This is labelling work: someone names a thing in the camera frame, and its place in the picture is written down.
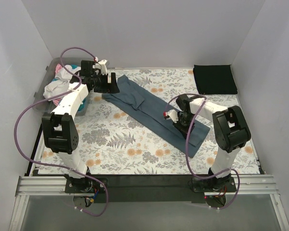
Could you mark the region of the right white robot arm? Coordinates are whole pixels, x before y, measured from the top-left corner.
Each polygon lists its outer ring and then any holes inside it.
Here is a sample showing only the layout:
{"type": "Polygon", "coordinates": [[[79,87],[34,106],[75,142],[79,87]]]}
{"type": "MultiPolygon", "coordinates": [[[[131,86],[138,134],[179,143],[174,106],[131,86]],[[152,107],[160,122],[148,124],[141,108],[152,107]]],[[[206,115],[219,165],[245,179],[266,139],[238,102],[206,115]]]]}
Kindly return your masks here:
{"type": "Polygon", "coordinates": [[[204,117],[213,124],[214,137],[218,145],[217,155],[207,176],[192,173],[193,190],[225,190],[228,184],[234,185],[231,176],[234,160],[245,144],[251,139],[251,132],[241,108],[212,103],[205,96],[181,94],[174,98],[179,111],[164,112],[165,119],[171,119],[173,126],[185,138],[185,155],[188,156],[189,139],[197,116],[204,117]]]}

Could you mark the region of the blue grey t shirt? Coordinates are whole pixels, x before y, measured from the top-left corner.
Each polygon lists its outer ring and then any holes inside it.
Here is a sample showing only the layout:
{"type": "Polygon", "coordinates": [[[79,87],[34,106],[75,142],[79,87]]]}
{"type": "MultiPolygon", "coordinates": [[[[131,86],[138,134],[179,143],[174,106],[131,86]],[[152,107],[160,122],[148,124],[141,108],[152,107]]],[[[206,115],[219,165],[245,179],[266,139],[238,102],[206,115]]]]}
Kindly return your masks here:
{"type": "Polygon", "coordinates": [[[163,110],[167,103],[125,75],[118,78],[117,85],[119,93],[105,93],[102,98],[184,153],[185,138],[171,120],[164,119],[163,110]]]}

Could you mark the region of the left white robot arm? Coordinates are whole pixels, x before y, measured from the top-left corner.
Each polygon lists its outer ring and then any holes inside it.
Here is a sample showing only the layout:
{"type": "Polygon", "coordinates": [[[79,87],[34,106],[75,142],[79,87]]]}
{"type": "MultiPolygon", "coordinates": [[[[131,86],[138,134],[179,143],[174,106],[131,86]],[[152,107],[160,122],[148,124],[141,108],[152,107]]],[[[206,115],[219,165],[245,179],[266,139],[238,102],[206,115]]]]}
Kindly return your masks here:
{"type": "Polygon", "coordinates": [[[70,181],[70,186],[84,193],[92,191],[95,185],[89,178],[88,166],[75,151],[79,135],[74,118],[91,90],[119,93],[116,74],[108,73],[107,65],[107,60],[82,60],[79,75],[72,79],[69,93],[51,113],[45,113],[42,117],[45,146],[56,153],[68,168],[65,177],[70,181]]]}

